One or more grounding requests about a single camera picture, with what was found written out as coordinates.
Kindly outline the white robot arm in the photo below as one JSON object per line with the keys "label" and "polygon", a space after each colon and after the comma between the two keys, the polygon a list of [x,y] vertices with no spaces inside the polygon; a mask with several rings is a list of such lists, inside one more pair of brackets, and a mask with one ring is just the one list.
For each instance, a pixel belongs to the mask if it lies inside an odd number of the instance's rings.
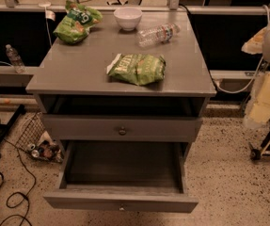
{"label": "white robot arm", "polygon": [[[242,51],[251,55],[262,54],[262,60],[270,64],[270,21],[244,43]],[[270,72],[258,73],[247,102],[244,125],[257,128],[270,120]]]}

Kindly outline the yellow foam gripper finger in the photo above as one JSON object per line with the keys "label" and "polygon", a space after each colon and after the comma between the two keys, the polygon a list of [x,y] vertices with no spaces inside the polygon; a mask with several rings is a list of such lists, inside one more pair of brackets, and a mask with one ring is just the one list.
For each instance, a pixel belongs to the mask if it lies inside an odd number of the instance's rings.
{"label": "yellow foam gripper finger", "polygon": [[270,72],[259,73],[247,103],[244,126],[257,129],[266,125],[270,120]]}

